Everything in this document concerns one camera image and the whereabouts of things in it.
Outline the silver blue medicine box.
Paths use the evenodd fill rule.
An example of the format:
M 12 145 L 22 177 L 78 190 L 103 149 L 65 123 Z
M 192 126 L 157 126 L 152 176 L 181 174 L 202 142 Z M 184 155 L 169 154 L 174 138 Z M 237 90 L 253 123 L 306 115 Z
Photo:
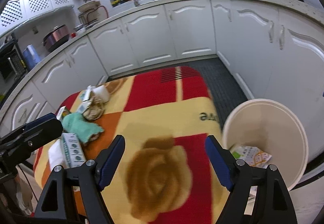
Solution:
M 83 101 L 77 108 L 76 112 L 83 114 L 92 104 L 92 100 Z

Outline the green white tissue packet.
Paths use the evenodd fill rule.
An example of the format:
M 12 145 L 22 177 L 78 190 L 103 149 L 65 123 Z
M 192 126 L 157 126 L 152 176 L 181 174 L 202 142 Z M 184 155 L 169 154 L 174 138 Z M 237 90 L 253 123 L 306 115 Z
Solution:
M 63 168 L 67 169 L 68 165 L 65 160 L 65 153 L 62 146 L 62 141 L 60 138 L 51 145 L 48 150 L 48 160 L 50 170 L 53 170 L 57 165 L 61 165 Z

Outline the red yellow orange blanket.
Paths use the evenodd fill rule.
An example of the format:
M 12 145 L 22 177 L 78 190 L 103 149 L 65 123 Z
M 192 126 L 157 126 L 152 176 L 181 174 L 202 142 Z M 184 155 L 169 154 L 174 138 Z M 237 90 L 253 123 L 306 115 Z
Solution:
M 228 197 L 205 151 L 221 137 L 211 94 L 191 67 L 171 67 L 106 84 L 111 93 L 83 147 L 94 159 L 116 135 L 126 147 L 102 197 L 115 223 L 215 223 Z

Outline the patterned paper food bag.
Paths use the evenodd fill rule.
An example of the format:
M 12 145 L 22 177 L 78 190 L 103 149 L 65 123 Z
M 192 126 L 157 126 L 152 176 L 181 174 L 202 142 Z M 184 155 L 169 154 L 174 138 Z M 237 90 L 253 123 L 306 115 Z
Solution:
M 272 155 L 254 146 L 234 144 L 230 148 L 230 152 L 235 159 L 245 161 L 250 167 L 266 168 L 272 158 Z

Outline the beige knitted rag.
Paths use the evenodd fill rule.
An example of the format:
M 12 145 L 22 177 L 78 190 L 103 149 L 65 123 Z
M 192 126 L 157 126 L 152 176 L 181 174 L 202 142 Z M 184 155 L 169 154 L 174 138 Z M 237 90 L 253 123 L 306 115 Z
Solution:
M 104 103 L 96 96 L 91 97 L 90 100 L 92 100 L 92 104 L 82 116 L 88 121 L 93 121 L 102 116 L 104 112 Z

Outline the white foam block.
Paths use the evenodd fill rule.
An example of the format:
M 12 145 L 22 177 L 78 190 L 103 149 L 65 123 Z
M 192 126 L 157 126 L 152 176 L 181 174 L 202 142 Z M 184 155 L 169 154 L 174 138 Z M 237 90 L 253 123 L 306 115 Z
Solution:
M 103 103 L 106 103 L 110 100 L 110 93 L 104 85 L 95 87 L 92 89 L 94 95 L 101 99 Z

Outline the green terry cloth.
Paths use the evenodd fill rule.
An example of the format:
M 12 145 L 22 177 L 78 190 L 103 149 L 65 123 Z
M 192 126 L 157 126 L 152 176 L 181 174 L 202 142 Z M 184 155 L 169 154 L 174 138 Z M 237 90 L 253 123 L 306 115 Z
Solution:
M 78 112 L 65 116 L 62 125 L 67 133 L 75 134 L 84 145 L 96 140 L 100 134 L 104 132 L 101 126 L 96 123 L 88 122 L 82 114 Z

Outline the black floor mat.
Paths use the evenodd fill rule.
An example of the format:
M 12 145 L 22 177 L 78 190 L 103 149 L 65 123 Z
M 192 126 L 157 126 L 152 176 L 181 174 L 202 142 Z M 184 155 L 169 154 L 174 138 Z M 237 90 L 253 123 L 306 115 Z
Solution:
M 152 69 L 115 80 L 104 129 L 125 136 L 219 137 L 231 112 L 247 98 L 219 58 Z

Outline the copper rice cooker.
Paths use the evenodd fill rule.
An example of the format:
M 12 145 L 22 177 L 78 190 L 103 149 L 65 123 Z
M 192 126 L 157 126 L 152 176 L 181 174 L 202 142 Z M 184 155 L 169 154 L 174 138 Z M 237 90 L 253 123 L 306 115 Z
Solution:
M 70 39 L 68 27 L 63 24 L 53 28 L 44 38 L 42 45 L 48 52 L 53 52 Z

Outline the long white green box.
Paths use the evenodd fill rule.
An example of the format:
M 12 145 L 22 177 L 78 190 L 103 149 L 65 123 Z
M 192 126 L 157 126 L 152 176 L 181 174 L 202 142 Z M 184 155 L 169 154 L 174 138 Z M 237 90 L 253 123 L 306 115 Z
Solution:
M 76 134 L 62 133 L 61 142 L 68 168 L 79 167 L 86 161 Z

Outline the beige round trash bin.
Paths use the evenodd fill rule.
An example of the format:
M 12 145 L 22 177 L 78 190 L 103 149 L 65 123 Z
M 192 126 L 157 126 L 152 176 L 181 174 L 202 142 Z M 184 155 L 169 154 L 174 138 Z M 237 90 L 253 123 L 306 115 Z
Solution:
M 222 129 L 222 147 L 235 144 L 253 146 L 272 155 L 289 191 L 303 176 L 309 146 L 305 129 L 298 117 L 283 104 L 254 99 L 237 106 Z

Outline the black microwave oven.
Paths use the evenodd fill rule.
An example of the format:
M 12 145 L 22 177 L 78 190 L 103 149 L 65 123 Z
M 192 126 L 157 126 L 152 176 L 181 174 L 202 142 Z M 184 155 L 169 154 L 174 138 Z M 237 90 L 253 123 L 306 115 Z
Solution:
M 13 39 L 1 47 L 1 77 L 5 82 L 21 78 L 28 72 L 18 43 Z

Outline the blue white kettle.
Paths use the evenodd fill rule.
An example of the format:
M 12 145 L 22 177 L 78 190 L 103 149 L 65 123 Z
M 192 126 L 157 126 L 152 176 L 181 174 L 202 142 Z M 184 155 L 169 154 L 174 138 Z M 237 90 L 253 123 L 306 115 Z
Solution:
M 41 62 L 41 59 L 33 45 L 28 45 L 22 54 L 29 69 L 33 69 L 38 63 Z

